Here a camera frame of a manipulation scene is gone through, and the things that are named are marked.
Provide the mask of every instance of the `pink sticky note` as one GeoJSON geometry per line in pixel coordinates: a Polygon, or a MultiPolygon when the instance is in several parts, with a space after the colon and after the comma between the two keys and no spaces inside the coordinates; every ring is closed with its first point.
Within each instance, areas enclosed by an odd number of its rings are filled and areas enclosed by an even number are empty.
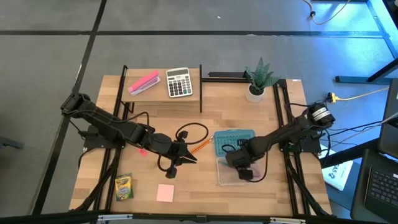
{"type": "Polygon", "coordinates": [[[141,153],[142,156],[147,156],[147,151],[145,151],[145,149],[138,149],[139,153],[141,153]]]}
{"type": "Polygon", "coordinates": [[[169,184],[159,184],[157,187],[157,197],[158,202],[173,202],[174,196],[174,185],[169,184]]]}

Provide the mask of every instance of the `potted plant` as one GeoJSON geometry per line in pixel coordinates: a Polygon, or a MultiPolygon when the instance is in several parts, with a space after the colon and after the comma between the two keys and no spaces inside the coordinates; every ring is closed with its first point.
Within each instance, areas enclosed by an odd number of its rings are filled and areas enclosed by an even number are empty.
{"type": "Polygon", "coordinates": [[[262,57],[255,72],[252,72],[249,67],[246,66],[246,78],[249,80],[250,84],[246,92],[246,99],[252,103],[260,102],[264,96],[264,89],[267,86],[272,86],[275,84],[279,77],[272,77],[274,72],[268,72],[269,64],[264,66],[262,57]]]}

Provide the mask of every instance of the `gray floor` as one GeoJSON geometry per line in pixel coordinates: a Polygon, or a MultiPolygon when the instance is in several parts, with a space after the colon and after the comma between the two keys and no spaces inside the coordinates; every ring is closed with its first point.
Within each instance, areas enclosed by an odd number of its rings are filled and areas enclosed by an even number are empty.
{"type": "MultiPolygon", "coordinates": [[[[0,30],[91,30],[100,0],[0,0],[0,30]]],[[[379,1],[373,1],[394,45],[396,29],[379,1]]],[[[329,17],[343,3],[314,3],[317,18],[329,17]]],[[[308,6],[293,0],[113,0],[108,1],[100,30],[299,30],[377,31],[364,3],[352,3],[330,23],[307,20],[308,6]]],[[[88,36],[0,35],[0,136],[23,142],[25,148],[0,151],[0,217],[30,212],[37,184],[60,122],[59,107],[70,93],[88,36]]],[[[97,36],[81,92],[93,100],[103,75],[130,68],[195,67],[208,72],[241,71],[259,57],[282,78],[302,79],[307,102],[329,91],[345,98],[384,86],[339,84],[336,75],[368,76],[393,57],[381,38],[273,36],[97,36]]],[[[339,102],[330,109],[334,128],[382,119],[387,92],[339,102]]],[[[81,128],[84,121],[77,121],[81,128]]],[[[339,141],[352,133],[336,136],[339,141]]],[[[373,129],[348,142],[378,137],[373,129]]],[[[336,151],[349,148],[334,147],[336,151]]],[[[65,212],[73,191],[82,140],[69,128],[51,184],[45,213],[65,212]]],[[[347,212],[332,205],[333,212],[347,212]]]]}

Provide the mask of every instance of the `laptop keyboard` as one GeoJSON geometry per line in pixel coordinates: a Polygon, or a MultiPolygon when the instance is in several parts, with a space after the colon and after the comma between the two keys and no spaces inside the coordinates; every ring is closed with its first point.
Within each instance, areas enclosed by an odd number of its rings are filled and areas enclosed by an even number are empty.
{"type": "Polygon", "coordinates": [[[374,169],[370,178],[368,195],[398,207],[398,179],[374,169]]]}

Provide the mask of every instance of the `pencil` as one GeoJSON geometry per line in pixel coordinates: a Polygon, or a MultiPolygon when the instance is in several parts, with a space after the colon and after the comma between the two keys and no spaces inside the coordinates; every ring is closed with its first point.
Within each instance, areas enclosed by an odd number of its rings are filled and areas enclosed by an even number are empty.
{"type": "Polygon", "coordinates": [[[212,136],[211,138],[209,138],[209,140],[205,141],[204,143],[200,144],[198,147],[194,148],[194,150],[192,150],[191,154],[194,154],[195,152],[199,151],[201,148],[205,147],[207,144],[209,144],[212,140],[213,140],[212,136]]]}

